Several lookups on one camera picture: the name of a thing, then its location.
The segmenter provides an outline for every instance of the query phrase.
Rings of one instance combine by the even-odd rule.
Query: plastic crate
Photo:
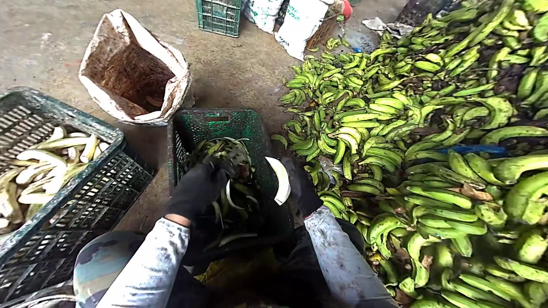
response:
[[[242,0],[195,0],[198,27],[203,31],[239,36]]]
[[[204,243],[197,243],[198,237],[193,234],[182,260],[183,265],[200,265],[245,248],[273,245],[288,238],[293,232],[293,216],[290,215],[288,207],[285,204],[279,206],[274,201],[278,180],[264,158],[272,156],[270,138],[261,116],[254,109],[181,109],[173,116],[168,123],[170,194],[173,193],[179,179],[188,171],[188,158],[196,145],[202,140],[225,136],[236,139],[249,138],[244,143],[256,168],[253,176],[261,189],[260,204],[261,210],[265,211],[265,223],[259,230],[258,237],[239,239],[205,251]]]
[[[0,98],[0,172],[58,125],[111,146],[1,245],[0,303],[71,279],[80,249],[110,231],[155,174],[119,129],[36,90],[12,90]]]

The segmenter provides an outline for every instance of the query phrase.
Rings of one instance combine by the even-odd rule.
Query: person's knee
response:
[[[112,231],[84,246],[73,275],[77,306],[95,307],[144,240],[133,231]]]

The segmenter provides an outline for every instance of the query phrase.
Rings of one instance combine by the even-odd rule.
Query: concrete floor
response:
[[[363,0],[347,26],[370,35],[361,20],[379,16],[393,21],[405,3]],[[197,107],[255,108],[270,133],[287,121],[277,102],[284,91],[281,78],[292,76],[288,66],[299,61],[244,17],[238,39],[199,30],[193,0],[0,0],[0,93],[17,85],[32,87],[124,131],[158,174],[117,229],[147,232],[169,197],[166,129],[117,123],[91,100],[77,77],[97,23],[116,8],[183,53],[193,74]]]

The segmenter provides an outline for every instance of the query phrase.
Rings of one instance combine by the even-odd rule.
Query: plastic bag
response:
[[[259,29],[272,34],[283,0],[248,0],[244,16]]]
[[[316,33],[333,2],[334,0],[289,1],[286,18],[275,38],[290,56],[304,60],[306,42]]]
[[[164,126],[180,107],[194,105],[182,53],[120,9],[103,15],[78,77],[103,110],[128,124]]]

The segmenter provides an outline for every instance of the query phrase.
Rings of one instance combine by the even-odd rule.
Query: black glove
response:
[[[323,205],[323,201],[314,191],[314,185],[309,178],[308,172],[289,157],[282,157],[281,161],[289,175],[291,195],[296,199],[302,216],[308,217]]]
[[[176,214],[195,220],[212,201],[217,200],[234,169],[229,161],[206,157],[179,181],[163,215]]]

